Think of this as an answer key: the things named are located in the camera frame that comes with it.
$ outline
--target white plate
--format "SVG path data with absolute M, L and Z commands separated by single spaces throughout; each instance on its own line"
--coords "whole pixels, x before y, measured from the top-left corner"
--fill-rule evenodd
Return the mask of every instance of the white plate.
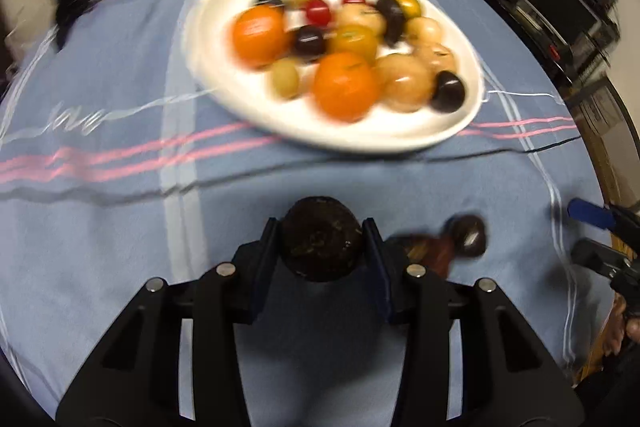
M 394 153 L 421 149 L 464 129 L 476 116 L 484 93 L 482 70 L 471 44 L 443 12 L 419 0 L 423 14 L 440 22 L 442 43 L 458 59 L 458 74 L 466 100 L 454 113 L 441 114 L 425 107 L 411 114 L 396 113 L 380 104 L 358 123 L 329 120 L 313 106 L 309 96 L 282 102 L 271 92 L 264 72 L 243 68 L 234 57 L 230 28 L 253 0 L 199 0 L 188 15 L 183 47 L 191 71 L 223 106 L 273 132 L 331 149 L 360 153 Z M 328 0 L 334 6 L 339 0 Z M 303 25 L 300 12 L 289 23 Z M 401 43 L 395 52 L 409 52 Z M 391 53 L 384 49 L 381 55 Z

